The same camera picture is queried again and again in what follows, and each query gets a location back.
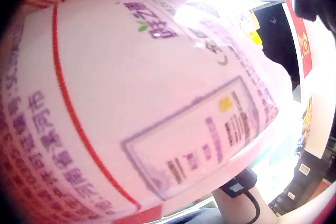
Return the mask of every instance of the plastic bottle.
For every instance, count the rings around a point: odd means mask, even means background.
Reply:
[[[177,210],[256,158],[292,99],[285,69],[244,34],[163,0],[37,11],[2,56],[2,181],[33,223]]]

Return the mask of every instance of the red banner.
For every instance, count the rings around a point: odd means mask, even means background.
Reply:
[[[298,18],[295,15],[292,8],[292,0],[285,0],[285,2],[288,5],[288,9],[294,23],[297,38],[299,39],[302,64],[303,64],[303,76],[304,78],[306,78],[307,74],[312,69],[312,56],[309,48],[306,28],[304,26],[305,24],[303,23],[303,20],[301,18]]]

